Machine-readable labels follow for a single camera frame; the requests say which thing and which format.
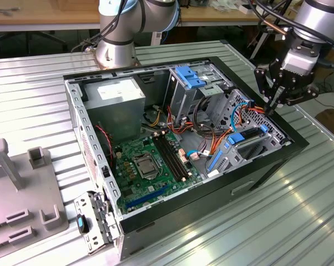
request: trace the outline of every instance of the ram slot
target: ram slot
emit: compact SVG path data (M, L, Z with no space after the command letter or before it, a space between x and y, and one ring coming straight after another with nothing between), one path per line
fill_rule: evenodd
M164 136L155 137L153 138L153 142L169 170L173 173L174 180L180 182L183 177L187 178L188 173L186 169L184 169L183 164L174 153L166 138Z

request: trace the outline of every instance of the wooden table top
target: wooden table top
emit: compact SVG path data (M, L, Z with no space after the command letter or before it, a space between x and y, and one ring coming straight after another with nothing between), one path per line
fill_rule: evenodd
M0 25L12 24L79 24L99 23L97 11L61 11L56 0L5 0L0 8L20 7L11 17L0 14ZM182 22L257 21L254 14L238 10L219 12L212 7L182 8Z

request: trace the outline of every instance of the cpu socket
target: cpu socket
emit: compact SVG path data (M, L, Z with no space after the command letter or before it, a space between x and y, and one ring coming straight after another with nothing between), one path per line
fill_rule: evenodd
M159 174L158 167L150 153L135 156L133 161L142 178L152 180Z

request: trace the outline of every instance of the metal table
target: metal table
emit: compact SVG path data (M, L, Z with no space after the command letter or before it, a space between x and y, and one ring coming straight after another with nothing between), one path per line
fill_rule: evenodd
M217 55L252 88L253 65L221 42L141 47L142 64ZM73 134L62 75L97 70L87 53L0 60L0 137L10 155L50 150L69 228L0 259L0 265L114 265L88 257L73 199L93 186ZM264 186L175 232L121 265L334 265L334 137L299 107L279 113L310 143Z

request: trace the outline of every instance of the wooden desk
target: wooden desk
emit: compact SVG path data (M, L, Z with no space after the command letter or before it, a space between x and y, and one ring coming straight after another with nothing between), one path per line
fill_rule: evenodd
M238 10L220 12L212 7L182 8L182 26L256 25L258 17Z
M97 11L61 11L56 0L5 0L0 8L20 7L7 17L0 14L0 31L94 29L99 28ZM255 15L240 11L219 12L211 7L182 8L179 26L255 25Z

